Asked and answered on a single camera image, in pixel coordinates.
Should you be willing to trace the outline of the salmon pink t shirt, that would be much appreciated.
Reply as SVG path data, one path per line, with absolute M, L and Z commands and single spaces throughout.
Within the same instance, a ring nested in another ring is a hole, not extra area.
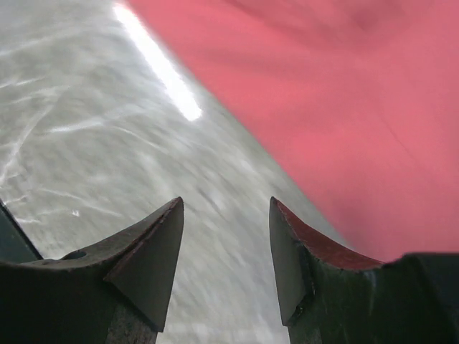
M 458 250 L 456 1 L 132 1 L 330 224 Z

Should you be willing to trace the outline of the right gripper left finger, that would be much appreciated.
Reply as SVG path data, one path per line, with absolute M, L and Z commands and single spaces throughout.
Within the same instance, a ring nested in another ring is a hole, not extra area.
M 155 343 L 166 324 L 184 202 L 60 259 L 1 261 L 3 343 Z

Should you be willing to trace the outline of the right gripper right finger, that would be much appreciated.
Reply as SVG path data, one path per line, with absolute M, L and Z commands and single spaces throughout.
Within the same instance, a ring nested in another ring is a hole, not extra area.
M 458 255 L 383 263 L 302 222 L 271 199 L 280 317 L 292 343 L 456 343 Z

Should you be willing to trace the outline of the black base beam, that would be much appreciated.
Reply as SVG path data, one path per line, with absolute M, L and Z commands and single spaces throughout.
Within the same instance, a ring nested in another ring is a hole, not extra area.
M 3 201 L 0 211 L 0 256 L 1 261 L 17 264 L 43 259 Z

